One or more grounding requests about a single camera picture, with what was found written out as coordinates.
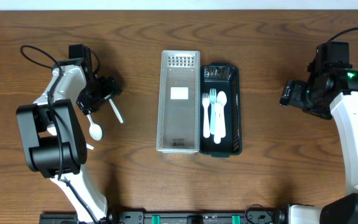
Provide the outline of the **white spoon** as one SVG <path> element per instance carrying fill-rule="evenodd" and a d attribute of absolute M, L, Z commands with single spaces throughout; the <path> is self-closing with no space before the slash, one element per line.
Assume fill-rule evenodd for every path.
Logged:
<path fill-rule="evenodd" d="M 55 126 L 53 124 L 48 125 L 47 127 L 47 131 L 52 135 L 52 136 L 56 136 L 57 135 L 57 130 L 55 129 Z M 93 150 L 94 147 L 90 144 L 86 144 L 86 148 Z"/>
<path fill-rule="evenodd" d="M 217 100 L 221 101 L 222 104 L 222 138 L 226 136 L 226 127 L 225 127 L 225 119 L 224 119 L 224 107 L 227 103 L 227 96 L 225 92 L 220 91 L 217 95 Z"/>
<path fill-rule="evenodd" d="M 118 119 L 119 122 L 122 124 L 122 123 L 124 122 L 124 121 L 123 121 L 123 118 L 122 118 L 122 116 L 121 116 L 121 114 L 120 114 L 120 112 L 119 112 L 117 106 L 114 104 L 112 98 L 109 99 L 109 102 L 110 102 L 110 105 L 111 105 L 111 107 L 112 107 L 112 109 L 113 109 L 113 111 L 114 111 L 114 113 L 115 113 L 117 119 Z"/>

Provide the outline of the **white spoon handle up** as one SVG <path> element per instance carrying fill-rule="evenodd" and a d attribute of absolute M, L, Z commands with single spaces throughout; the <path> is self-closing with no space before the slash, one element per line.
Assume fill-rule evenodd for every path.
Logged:
<path fill-rule="evenodd" d="M 86 117 L 89 120 L 90 126 L 89 126 L 89 134 L 90 136 L 96 140 L 96 141 L 100 141 L 103 137 L 103 130 L 101 129 L 100 125 L 96 124 L 91 115 L 87 114 Z"/>

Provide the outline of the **light blue fork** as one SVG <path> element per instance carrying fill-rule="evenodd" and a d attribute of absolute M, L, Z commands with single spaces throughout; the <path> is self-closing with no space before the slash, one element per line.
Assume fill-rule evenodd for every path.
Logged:
<path fill-rule="evenodd" d="M 216 112 L 215 112 L 215 103 L 216 103 L 217 93 L 215 88 L 211 88 L 209 92 L 209 100 L 211 104 L 211 118 L 210 118 L 210 133 L 215 134 L 216 127 Z"/>

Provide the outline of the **black plastic basket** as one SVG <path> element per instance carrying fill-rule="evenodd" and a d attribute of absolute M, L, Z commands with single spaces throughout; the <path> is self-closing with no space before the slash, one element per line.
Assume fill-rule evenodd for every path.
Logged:
<path fill-rule="evenodd" d="M 239 93 L 239 70 L 228 63 L 213 62 L 200 68 L 202 93 L 214 88 L 225 92 L 227 103 L 224 106 L 226 136 L 220 144 L 213 137 L 200 137 L 200 153 L 213 157 L 236 156 L 242 152 L 241 99 Z"/>

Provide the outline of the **white fork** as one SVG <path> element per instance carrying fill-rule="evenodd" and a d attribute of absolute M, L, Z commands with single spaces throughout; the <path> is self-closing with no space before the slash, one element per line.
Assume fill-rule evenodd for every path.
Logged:
<path fill-rule="evenodd" d="M 208 108 L 209 108 L 209 94 L 203 93 L 202 94 L 202 105 L 204 109 L 204 115 L 203 115 L 203 137 L 209 138 L 210 137 L 210 127 L 209 127 L 209 114 L 208 114 Z"/>
<path fill-rule="evenodd" d="M 216 113 L 216 121 L 215 121 L 214 143 L 220 144 L 222 138 L 222 104 L 220 100 L 216 100 L 215 102 L 215 113 Z"/>

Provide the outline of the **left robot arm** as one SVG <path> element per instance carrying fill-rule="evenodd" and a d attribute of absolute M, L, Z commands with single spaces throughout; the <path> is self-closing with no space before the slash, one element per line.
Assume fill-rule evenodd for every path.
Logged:
<path fill-rule="evenodd" d="M 74 107 L 91 119 L 121 88 L 112 77 L 98 76 L 97 55 L 83 44 L 70 45 L 68 59 L 54 60 L 52 78 L 33 103 L 19 106 L 16 118 L 25 161 L 32 172 L 50 179 L 67 196 L 74 213 L 44 213 L 40 223 L 118 223 L 107 198 L 85 165 L 88 150 Z"/>

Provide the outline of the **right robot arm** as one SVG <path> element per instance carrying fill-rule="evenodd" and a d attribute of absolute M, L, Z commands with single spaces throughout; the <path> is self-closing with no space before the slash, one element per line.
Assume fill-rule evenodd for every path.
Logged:
<path fill-rule="evenodd" d="M 290 80 L 280 99 L 322 119 L 333 119 L 346 174 L 345 196 L 323 207 L 292 204 L 276 213 L 275 223 L 358 223 L 358 70 L 349 62 L 349 44 L 329 41 L 316 48 L 307 81 Z"/>

